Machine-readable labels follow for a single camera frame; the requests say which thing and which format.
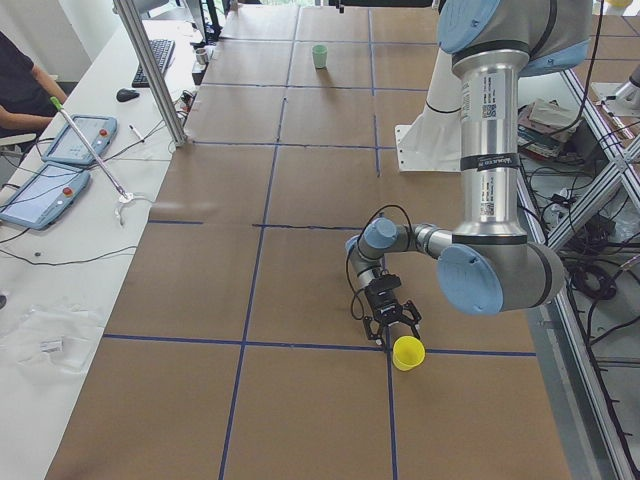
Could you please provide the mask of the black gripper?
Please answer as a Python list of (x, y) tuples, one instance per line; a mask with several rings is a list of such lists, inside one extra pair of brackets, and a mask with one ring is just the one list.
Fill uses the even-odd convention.
[(403, 323), (411, 331), (420, 328), (421, 314), (411, 300), (400, 304), (394, 289), (401, 285), (395, 274), (383, 274), (373, 278), (364, 288), (372, 316), (363, 317), (363, 327), (368, 340), (378, 346), (386, 345), (388, 325)]

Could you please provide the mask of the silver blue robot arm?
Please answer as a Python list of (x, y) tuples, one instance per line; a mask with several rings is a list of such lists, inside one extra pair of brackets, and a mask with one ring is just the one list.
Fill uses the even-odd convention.
[(460, 80), (461, 224), (398, 225), (375, 214), (347, 241), (347, 276), (362, 307), (367, 338), (383, 345), (388, 329), (416, 329), (420, 314), (400, 302), (400, 279), (387, 273), (388, 253), (416, 251), (437, 262), (447, 300), (471, 315), (529, 309), (552, 300), (563, 267), (549, 247), (532, 243), (517, 218), (518, 81), (581, 63), (589, 49), (588, 1), (445, 1), (437, 41)]

